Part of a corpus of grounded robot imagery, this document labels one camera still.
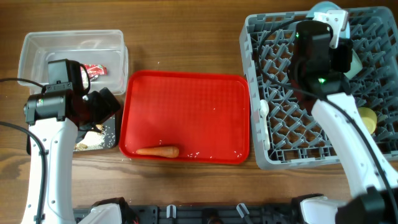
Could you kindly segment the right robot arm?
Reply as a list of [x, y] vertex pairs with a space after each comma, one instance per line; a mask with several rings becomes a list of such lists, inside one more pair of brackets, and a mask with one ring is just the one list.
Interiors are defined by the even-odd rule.
[[348, 179], [352, 201], [302, 200], [305, 222], [397, 223], [397, 171], [388, 163], [360, 117], [346, 73], [352, 41], [341, 38], [339, 22], [304, 19], [295, 26], [287, 74], [333, 146]]

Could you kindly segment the yellow plastic cup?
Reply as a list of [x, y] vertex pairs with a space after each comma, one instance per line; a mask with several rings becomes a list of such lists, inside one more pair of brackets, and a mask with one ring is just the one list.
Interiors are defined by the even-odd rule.
[[366, 107], [359, 107], [358, 113], [359, 113], [365, 127], [367, 128], [368, 132], [370, 134], [373, 134], [377, 127], [376, 113], [372, 109], [366, 108]]

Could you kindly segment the light blue plate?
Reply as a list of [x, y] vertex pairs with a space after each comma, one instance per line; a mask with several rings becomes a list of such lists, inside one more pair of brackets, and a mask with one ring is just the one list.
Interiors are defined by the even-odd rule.
[[[315, 12], [322, 12], [327, 13], [329, 10], [341, 10], [341, 8], [333, 2], [330, 1], [322, 1], [314, 5], [309, 12], [307, 13], [306, 17], [314, 17]], [[349, 29], [349, 22], [348, 16], [343, 20], [343, 30], [341, 31], [341, 37], [349, 39], [350, 38], [350, 29]]]

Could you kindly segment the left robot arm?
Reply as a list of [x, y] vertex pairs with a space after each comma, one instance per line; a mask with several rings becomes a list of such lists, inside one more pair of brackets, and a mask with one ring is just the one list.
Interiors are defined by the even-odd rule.
[[102, 124], [121, 109], [107, 89], [83, 85], [83, 64], [48, 63], [49, 82], [24, 107], [30, 137], [30, 175], [23, 223], [74, 223], [72, 159], [80, 127]]

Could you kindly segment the mint green bowl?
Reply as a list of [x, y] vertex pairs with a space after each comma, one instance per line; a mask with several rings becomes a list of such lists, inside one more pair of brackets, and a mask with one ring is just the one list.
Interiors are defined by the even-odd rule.
[[352, 50], [352, 53], [353, 57], [350, 64], [351, 68], [348, 72], [345, 73], [346, 78], [349, 80], [353, 79], [363, 69], [363, 65], [358, 57], [358, 54], [354, 50]]

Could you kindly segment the red snack wrapper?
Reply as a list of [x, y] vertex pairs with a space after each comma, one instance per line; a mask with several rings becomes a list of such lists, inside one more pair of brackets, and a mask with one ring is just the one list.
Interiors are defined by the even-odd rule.
[[104, 65], [93, 64], [83, 64], [81, 72], [84, 78], [88, 77], [91, 81], [108, 74], [108, 70]]

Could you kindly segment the orange carrot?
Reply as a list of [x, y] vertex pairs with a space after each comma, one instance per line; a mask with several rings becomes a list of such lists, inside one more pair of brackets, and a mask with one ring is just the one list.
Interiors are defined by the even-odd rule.
[[175, 146], [148, 147], [138, 149], [136, 153], [142, 156], [176, 158], [179, 155], [179, 149]]

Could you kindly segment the white plastic spoon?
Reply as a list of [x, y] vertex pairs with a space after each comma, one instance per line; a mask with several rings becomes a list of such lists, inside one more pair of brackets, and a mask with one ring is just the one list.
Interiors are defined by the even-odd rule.
[[264, 148], [266, 151], [268, 151], [271, 147], [270, 145], [270, 139], [269, 139], [269, 131], [268, 131], [268, 125], [267, 125], [267, 116], [269, 114], [269, 105], [266, 100], [260, 100], [260, 115], [261, 118], [263, 119], [264, 123], [264, 132], [265, 132], [265, 137], [264, 137]]

